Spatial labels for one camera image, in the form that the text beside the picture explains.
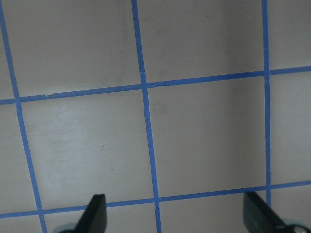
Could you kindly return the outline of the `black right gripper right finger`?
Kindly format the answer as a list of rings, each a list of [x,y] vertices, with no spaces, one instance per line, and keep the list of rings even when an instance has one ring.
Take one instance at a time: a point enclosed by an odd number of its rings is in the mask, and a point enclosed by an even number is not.
[[[243,223],[249,233],[283,233],[286,224],[256,192],[243,195]]]

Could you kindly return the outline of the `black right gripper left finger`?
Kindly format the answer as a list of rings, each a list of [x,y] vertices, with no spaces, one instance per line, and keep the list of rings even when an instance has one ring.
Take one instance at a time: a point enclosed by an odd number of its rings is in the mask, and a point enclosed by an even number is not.
[[[104,233],[107,227],[105,194],[92,197],[75,226],[74,233]]]

